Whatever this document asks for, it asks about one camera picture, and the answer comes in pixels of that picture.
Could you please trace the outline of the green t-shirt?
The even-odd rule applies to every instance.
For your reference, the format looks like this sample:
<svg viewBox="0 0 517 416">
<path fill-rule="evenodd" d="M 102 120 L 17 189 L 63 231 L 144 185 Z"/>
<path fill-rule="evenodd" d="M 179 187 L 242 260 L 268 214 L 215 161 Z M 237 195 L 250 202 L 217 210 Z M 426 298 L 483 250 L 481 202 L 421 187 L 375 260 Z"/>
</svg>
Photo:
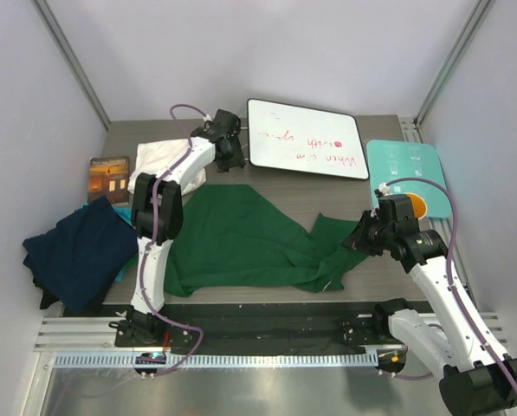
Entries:
<svg viewBox="0 0 517 416">
<path fill-rule="evenodd" d="M 204 185 L 184 205 L 164 290 L 181 297 L 212 287 L 340 291 L 344 274 L 367 258 L 344 246 L 356 225 L 319 214 L 307 231 L 249 185 Z"/>
</svg>

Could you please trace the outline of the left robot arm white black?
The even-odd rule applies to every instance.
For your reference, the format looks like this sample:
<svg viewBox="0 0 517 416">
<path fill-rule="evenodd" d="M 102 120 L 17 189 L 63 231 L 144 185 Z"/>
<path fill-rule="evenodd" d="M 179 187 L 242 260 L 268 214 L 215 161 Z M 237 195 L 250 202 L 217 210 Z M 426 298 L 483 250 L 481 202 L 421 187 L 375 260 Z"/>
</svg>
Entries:
<svg viewBox="0 0 517 416">
<path fill-rule="evenodd" d="M 138 237 L 139 262 L 132 300 L 125 318 L 110 324 L 118 347 L 155 346 L 172 326 L 160 314 L 165 306 L 165 271 L 174 239 L 184 222 L 182 191 L 214 163 L 221 172 L 246 164 L 239 140 L 241 119 L 219 109 L 188 135 L 179 154 L 153 173 L 134 180 L 132 224 Z"/>
</svg>

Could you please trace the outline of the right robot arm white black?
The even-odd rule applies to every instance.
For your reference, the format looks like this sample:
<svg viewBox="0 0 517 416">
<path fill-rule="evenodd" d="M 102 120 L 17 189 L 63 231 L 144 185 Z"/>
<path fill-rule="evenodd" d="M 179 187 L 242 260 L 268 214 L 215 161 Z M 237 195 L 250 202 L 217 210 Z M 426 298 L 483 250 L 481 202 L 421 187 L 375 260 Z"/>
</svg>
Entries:
<svg viewBox="0 0 517 416">
<path fill-rule="evenodd" d="M 440 235 L 421 230 L 410 196 L 378 195 L 378 207 L 363 212 L 344 245 L 371 257 L 389 253 L 426 296 L 440 333 L 403 298 L 375 306 L 372 332 L 414 352 L 437 379 L 451 414 L 488 415 L 517 406 L 517 358 L 481 318 Z"/>
</svg>

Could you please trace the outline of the white mug orange inside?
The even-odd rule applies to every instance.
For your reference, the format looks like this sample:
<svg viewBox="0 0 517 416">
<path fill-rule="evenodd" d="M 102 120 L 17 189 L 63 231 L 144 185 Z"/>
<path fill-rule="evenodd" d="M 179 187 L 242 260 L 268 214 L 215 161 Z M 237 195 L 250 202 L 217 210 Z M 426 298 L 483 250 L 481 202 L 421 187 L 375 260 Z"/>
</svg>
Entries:
<svg viewBox="0 0 517 416">
<path fill-rule="evenodd" d="M 419 195 L 407 192 L 406 195 L 409 197 L 414 212 L 414 216 L 417 219 L 423 219 L 427 215 L 428 207 L 425 200 Z"/>
</svg>

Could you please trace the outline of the teal plastic cutting board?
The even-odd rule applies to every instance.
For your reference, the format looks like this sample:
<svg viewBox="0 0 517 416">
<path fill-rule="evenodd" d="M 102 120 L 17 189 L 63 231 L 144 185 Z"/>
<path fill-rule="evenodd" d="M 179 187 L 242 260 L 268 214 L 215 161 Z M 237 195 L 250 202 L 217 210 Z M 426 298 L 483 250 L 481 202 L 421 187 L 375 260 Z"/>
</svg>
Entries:
<svg viewBox="0 0 517 416">
<path fill-rule="evenodd" d="M 378 206 L 374 191 L 382 183 L 388 183 L 394 179 L 428 179 L 446 187 L 439 155 L 432 145 L 371 140 L 366 145 L 366 152 L 373 207 Z M 406 181 L 391 186 L 391 193 L 406 192 L 423 198 L 427 205 L 428 218 L 447 218 L 451 215 L 447 197 L 434 186 L 416 181 Z"/>
</svg>

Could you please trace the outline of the white folded t-shirt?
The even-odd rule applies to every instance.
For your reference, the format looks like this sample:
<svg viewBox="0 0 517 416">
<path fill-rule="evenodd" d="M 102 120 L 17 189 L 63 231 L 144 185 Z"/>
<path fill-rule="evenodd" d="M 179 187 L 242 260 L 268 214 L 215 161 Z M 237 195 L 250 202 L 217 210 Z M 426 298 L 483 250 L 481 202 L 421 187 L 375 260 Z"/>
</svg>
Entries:
<svg viewBox="0 0 517 416">
<path fill-rule="evenodd" d="M 215 150 L 212 144 L 208 140 L 193 138 L 192 141 L 195 146 L 193 156 L 197 153 L 203 153 L 206 155 L 205 159 L 207 164 L 215 158 Z M 134 195 L 136 179 L 141 173 L 147 173 L 159 177 L 165 170 L 170 167 L 175 160 L 180 158 L 186 148 L 188 142 L 185 139 L 177 140 L 161 140 L 148 143 L 139 143 L 137 147 L 137 156 L 135 168 L 129 178 L 127 190 Z M 206 181 L 206 171 L 201 169 L 194 179 L 187 183 L 182 189 L 182 195 L 186 195 L 190 192 L 194 192 L 197 188 L 203 185 Z"/>
</svg>

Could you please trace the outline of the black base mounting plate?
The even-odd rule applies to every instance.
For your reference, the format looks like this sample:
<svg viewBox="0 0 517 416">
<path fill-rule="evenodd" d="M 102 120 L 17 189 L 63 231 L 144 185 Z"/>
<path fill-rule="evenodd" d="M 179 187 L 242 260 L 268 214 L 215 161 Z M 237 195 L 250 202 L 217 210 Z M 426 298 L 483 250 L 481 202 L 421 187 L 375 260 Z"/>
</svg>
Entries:
<svg viewBox="0 0 517 416">
<path fill-rule="evenodd" d="M 165 317 L 128 310 L 116 324 L 121 347 L 161 347 L 181 354 L 304 355 L 360 353 L 367 346 L 396 345 L 381 323 L 377 302 L 169 304 Z"/>
</svg>

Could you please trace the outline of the teal t-shirt under pile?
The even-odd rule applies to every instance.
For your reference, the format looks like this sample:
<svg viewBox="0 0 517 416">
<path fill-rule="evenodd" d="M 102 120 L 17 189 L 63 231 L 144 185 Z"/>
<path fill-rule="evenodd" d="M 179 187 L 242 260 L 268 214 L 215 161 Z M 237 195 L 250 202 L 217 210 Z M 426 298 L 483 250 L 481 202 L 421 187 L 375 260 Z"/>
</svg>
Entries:
<svg viewBox="0 0 517 416">
<path fill-rule="evenodd" d="M 114 206 L 113 209 L 125 222 L 127 222 L 129 225 L 132 225 L 132 219 L 131 219 L 132 210 L 130 208 Z M 127 263 L 125 263 L 124 266 L 121 268 L 118 275 L 115 277 L 114 281 L 122 282 L 126 271 L 130 267 L 132 267 L 136 262 L 137 262 L 137 256 L 133 256 L 132 258 L 130 258 L 127 261 Z"/>
</svg>

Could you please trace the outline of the brown paperback book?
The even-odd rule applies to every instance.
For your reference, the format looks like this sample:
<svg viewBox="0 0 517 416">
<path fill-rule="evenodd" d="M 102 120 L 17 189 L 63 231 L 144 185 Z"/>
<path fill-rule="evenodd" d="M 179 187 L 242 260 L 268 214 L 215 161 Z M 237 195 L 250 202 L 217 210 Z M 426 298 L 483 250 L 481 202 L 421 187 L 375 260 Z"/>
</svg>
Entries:
<svg viewBox="0 0 517 416">
<path fill-rule="evenodd" d="M 129 201 L 129 157 L 91 158 L 87 187 L 88 203 L 105 196 L 111 204 Z"/>
</svg>

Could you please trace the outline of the navy blue t-shirt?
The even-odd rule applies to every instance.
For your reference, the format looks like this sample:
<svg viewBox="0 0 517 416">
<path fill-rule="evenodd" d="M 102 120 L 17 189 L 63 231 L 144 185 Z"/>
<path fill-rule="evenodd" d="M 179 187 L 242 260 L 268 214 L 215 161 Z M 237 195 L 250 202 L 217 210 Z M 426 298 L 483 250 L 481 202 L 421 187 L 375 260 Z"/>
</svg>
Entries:
<svg viewBox="0 0 517 416">
<path fill-rule="evenodd" d="M 138 252 L 135 230 L 104 196 L 25 239 L 23 247 L 32 276 L 74 313 L 101 309 L 115 277 Z"/>
</svg>

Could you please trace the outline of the white whiteboard with black frame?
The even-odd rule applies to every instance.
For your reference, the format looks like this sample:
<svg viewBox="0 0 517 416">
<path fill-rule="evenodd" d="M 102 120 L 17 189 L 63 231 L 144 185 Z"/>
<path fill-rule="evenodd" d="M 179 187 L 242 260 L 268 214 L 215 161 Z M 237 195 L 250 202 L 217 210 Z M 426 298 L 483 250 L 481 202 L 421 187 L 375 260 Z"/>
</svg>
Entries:
<svg viewBox="0 0 517 416">
<path fill-rule="evenodd" d="M 252 165 L 369 178 L 358 124 L 351 115 L 252 98 L 247 116 Z"/>
</svg>

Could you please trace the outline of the perforated metal rail strip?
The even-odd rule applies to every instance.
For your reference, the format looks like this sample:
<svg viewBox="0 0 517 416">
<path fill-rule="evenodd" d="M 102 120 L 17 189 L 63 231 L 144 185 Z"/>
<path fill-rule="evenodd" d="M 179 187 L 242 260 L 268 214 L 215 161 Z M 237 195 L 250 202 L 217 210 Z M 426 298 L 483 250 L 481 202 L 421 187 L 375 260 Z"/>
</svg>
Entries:
<svg viewBox="0 0 517 416">
<path fill-rule="evenodd" d="M 58 353 L 56 368 L 151 368 L 153 362 L 143 360 L 137 352 Z M 312 356 L 233 356 L 193 355 L 181 368 L 288 368 L 288 367 L 376 367 L 376 350 L 364 354 Z"/>
</svg>

